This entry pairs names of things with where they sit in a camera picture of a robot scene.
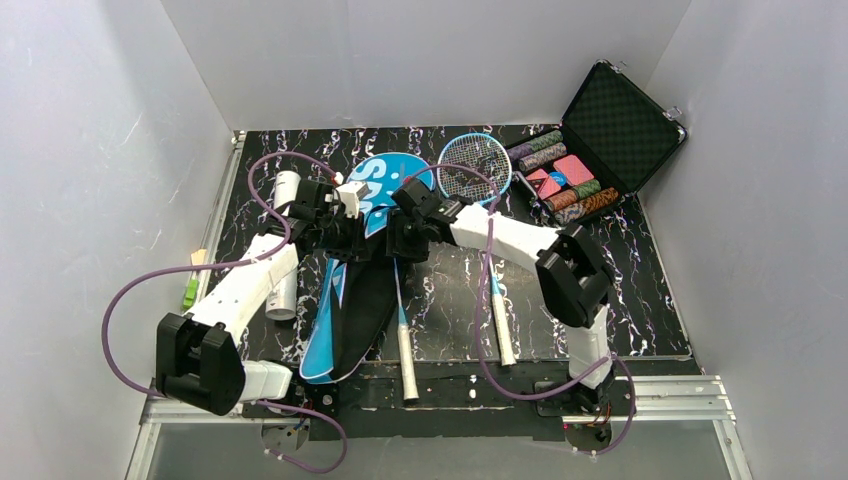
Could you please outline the blue racket cover bag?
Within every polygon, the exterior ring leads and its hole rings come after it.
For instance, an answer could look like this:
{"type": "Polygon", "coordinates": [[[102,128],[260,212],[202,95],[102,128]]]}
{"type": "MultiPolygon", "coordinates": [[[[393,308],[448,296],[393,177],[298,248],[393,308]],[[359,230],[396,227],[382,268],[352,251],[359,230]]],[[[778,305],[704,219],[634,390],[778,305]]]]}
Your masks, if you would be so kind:
{"type": "Polygon", "coordinates": [[[362,182],[368,188],[359,206],[364,232],[354,238],[365,242],[371,257],[328,257],[318,311],[299,366],[306,383],[330,384],[349,377],[396,314],[395,264],[386,255],[389,211],[396,206],[391,195],[426,166],[418,156],[389,152],[366,159],[347,177],[349,183],[362,182]]]}

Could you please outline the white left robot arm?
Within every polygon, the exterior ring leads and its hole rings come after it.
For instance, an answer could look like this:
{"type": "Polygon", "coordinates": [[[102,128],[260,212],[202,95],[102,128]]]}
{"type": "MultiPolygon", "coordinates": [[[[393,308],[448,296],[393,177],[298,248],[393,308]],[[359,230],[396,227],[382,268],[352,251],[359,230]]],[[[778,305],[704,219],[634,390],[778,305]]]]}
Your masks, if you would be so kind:
{"type": "Polygon", "coordinates": [[[160,321],[157,390],[216,415],[229,413],[239,403],[284,398],[292,371],[270,361],[242,360],[242,335],[305,254],[353,246],[368,193],[363,181],[341,186],[301,181],[292,204],[270,215],[239,266],[186,314],[168,314],[160,321]]]}

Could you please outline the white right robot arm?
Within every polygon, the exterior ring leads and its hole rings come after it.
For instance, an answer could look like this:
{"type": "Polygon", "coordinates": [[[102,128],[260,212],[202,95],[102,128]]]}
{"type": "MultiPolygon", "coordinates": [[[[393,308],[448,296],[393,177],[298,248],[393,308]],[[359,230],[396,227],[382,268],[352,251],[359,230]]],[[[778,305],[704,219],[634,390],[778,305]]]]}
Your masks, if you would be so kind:
{"type": "Polygon", "coordinates": [[[523,223],[461,197],[443,198],[418,179],[391,198],[407,222],[407,238],[476,249],[486,260],[500,257],[538,280],[546,310],[565,326],[569,373],[564,385],[531,393],[529,399],[572,388],[589,396],[606,393],[615,378],[607,339],[612,273],[583,227],[523,223]]]}

